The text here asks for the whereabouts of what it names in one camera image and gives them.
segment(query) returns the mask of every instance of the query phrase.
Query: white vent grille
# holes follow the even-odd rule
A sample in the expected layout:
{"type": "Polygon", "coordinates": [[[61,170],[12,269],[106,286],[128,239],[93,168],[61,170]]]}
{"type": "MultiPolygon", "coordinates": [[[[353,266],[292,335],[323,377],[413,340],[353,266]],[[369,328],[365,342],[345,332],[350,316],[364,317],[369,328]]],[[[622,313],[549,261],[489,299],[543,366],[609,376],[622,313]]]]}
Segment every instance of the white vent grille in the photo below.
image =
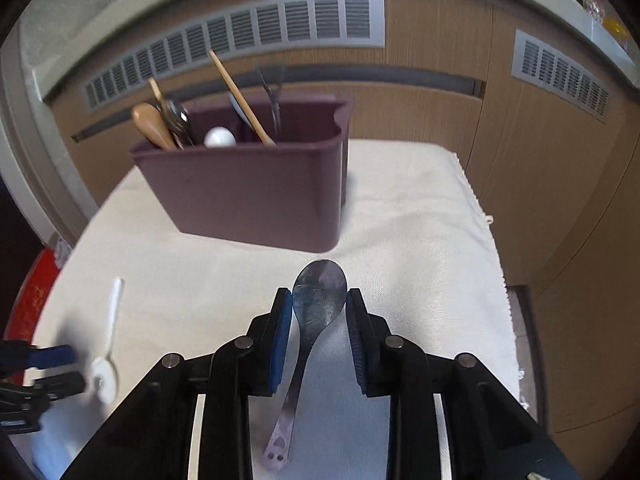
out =
{"type": "Polygon", "coordinates": [[[258,0],[166,30],[112,60],[81,87],[91,109],[220,59],[318,46],[385,46],[384,0],[258,0]]]}
{"type": "Polygon", "coordinates": [[[511,75],[560,96],[604,122],[609,91],[579,63],[543,41],[516,31],[511,75]]]}

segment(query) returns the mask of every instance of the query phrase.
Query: white round utensil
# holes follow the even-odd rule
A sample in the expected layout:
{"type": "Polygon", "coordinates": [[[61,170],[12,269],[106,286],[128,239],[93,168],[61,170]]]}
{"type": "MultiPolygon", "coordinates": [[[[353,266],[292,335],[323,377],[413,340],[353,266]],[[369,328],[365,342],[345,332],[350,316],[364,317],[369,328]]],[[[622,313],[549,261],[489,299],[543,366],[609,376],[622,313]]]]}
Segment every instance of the white round utensil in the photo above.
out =
{"type": "Polygon", "coordinates": [[[216,126],[207,132],[204,136],[204,145],[207,148],[215,148],[219,146],[235,146],[236,138],[231,131],[223,126],[216,126]]]}
{"type": "Polygon", "coordinates": [[[104,355],[96,358],[91,364],[92,382],[96,387],[96,394],[103,404],[111,404],[116,400],[118,394],[118,374],[113,365],[111,351],[113,350],[113,332],[123,286],[124,280],[122,278],[113,280],[113,288],[111,289],[111,297],[109,299],[104,355]]]}

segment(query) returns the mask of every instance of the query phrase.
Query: plastic container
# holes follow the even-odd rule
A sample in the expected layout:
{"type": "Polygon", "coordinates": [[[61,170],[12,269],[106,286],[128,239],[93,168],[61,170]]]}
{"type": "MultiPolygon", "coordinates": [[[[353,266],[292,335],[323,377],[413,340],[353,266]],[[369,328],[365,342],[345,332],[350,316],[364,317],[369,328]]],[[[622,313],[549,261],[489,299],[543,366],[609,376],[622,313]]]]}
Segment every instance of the plastic container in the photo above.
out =
{"type": "Polygon", "coordinates": [[[183,233],[309,252],[339,238],[345,201],[352,105],[331,96],[280,98],[274,135],[266,95],[247,96],[276,146],[264,146],[222,96],[183,103],[194,140],[214,126],[238,144],[166,152],[147,140],[130,151],[149,186],[183,233]]]}

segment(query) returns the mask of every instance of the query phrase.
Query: vent frame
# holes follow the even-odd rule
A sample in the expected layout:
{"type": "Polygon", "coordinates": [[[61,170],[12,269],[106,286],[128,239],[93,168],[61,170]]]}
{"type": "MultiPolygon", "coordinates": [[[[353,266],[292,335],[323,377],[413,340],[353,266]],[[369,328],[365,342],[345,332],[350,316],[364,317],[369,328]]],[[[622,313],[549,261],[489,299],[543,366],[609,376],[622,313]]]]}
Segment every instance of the vent frame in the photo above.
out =
{"type": "Polygon", "coordinates": [[[611,95],[607,85],[558,49],[519,29],[516,30],[511,75],[557,95],[602,123],[606,122],[611,95]],[[537,65],[532,69],[527,65],[525,57],[527,43],[534,44],[538,48],[537,65]],[[552,70],[545,77],[542,77],[540,72],[543,52],[553,55],[552,70]],[[597,94],[593,94],[594,88],[598,89],[597,94]]]}
{"type": "Polygon", "coordinates": [[[249,2],[245,2],[244,4],[240,4],[237,6],[226,7],[224,9],[217,10],[215,12],[211,12],[208,14],[203,14],[192,20],[187,20],[176,27],[169,28],[167,30],[162,31],[161,34],[154,35],[146,39],[143,43],[137,44],[132,49],[127,50],[126,52],[120,54],[114,59],[111,59],[110,62],[106,63],[104,67],[101,67],[100,70],[96,71],[90,78],[87,78],[83,84],[81,84],[80,91],[84,96],[84,101],[86,103],[87,108],[90,111],[99,110],[101,107],[106,106],[110,103],[116,102],[117,100],[123,98],[124,96],[132,93],[133,91],[139,90],[146,85],[146,78],[141,74],[140,71],[140,60],[138,59],[137,54],[142,51],[146,51],[147,59],[150,62],[150,68],[152,72],[152,76],[158,80],[167,78],[169,76],[173,76],[182,72],[187,72],[189,70],[194,70],[199,68],[205,64],[210,64],[209,56],[202,57],[199,59],[191,59],[191,50],[188,41],[187,31],[192,27],[200,27],[204,35],[204,43],[207,51],[210,49],[210,36],[209,36],[209,28],[207,26],[207,22],[211,22],[213,20],[224,19],[225,29],[226,29],[226,41],[228,43],[229,50],[226,52],[217,52],[218,57],[224,61],[226,59],[234,59],[237,57],[246,57],[246,56],[254,56],[256,54],[263,54],[266,52],[273,52],[277,50],[290,50],[292,48],[317,48],[317,47],[330,47],[330,46],[345,46],[345,47],[370,47],[370,48],[384,48],[385,46],[385,0],[368,0],[369,1],[369,37],[347,37],[347,18],[346,18],[346,9],[345,9],[345,1],[346,0],[337,0],[338,2],[338,37],[321,37],[318,38],[317,25],[316,25],[316,0],[253,0],[249,2]],[[292,39],[290,40],[287,34],[287,19],[285,6],[287,4],[292,3],[300,3],[306,2],[306,10],[308,13],[308,24],[309,24],[309,35],[308,38],[305,39],[292,39]],[[268,6],[277,6],[278,7],[278,16],[280,22],[280,37],[281,41],[267,41],[264,44],[261,42],[260,38],[260,29],[258,27],[258,15],[257,9],[261,7],[268,6]],[[231,16],[238,14],[239,12],[250,12],[251,15],[251,25],[252,32],[254,35],[254,44],[252,46],[242,46],[241,48],[236,48],[235,38],[232,29],[232,19],[231,16]],[[168,38],[180,34],[182,37],[182,45],[185,50],[187,62],[181,63],[179,66],[174,67],[172,63],[172,58],[170,55],[168,38]],[[162,43],[164,47],[164,54],[166,56],[166,61],[168,63],[168,69],[163,70],[162,72],[156,72],[156,67],[154,63],[154,56],[152,53],[151,46],[153,44],[162,43]],[[106,96],[105,99],[99,100],[97,97],[97,91],[93,88],[94,81],[97,77],[101,77],[102,74],[110,70],[112,67],[120,65],[125,68],[124,61],[132,57],[135,66],[135,72],[137,76],[137,82],[131,84],[129,78],[127,77],[127,71],[123,70],[125,73],[125,84],[126,88],[123,91],[116,91],[113,96],[106,96]],[[90,101],[90,90],[94,91],[94,100],[90,101]]]}

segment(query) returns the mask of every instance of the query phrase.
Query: white tablecloth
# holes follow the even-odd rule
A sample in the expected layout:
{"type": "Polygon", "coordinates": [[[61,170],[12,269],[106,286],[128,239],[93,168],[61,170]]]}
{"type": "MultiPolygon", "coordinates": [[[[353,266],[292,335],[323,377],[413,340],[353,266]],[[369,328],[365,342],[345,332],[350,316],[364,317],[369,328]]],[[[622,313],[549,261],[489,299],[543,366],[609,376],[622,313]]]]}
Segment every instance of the white tablecloth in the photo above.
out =
{"type": "MultiPolygon", "coordinates": [[[[368,310],[385,316],[392,332],[434,354],[475,353],[518,398],[502,270],[456,156],[430,144],[352,140],[348,175],[340,241],[322,255],[182,234],[137,169],[123,179],[60,274],[34,338],[38,346],[73,344],[87,370],[104,347],[113,280],[124,279],[113,350],[118,398],[105,408],[91,385],[46,413],[34,455],[49,478],[162,355],[207,354],[244,334],[254,316],[268,312],[277,288],[291,288],[319,257],[344,269],[348,286],[362,290],[368,310]]],[[[296,335],[294,321],[276,396],[251,399],[254,478],[384,478],[388,399],[360,394],[344,313],[309,359],[291,464],[278,475],[259,465],[294,366],[296,335]]],[[[445,442],[441,448],[447,452],[445,442]]],[[[447,467],[443,476],[450,477],[447,467]]]]}

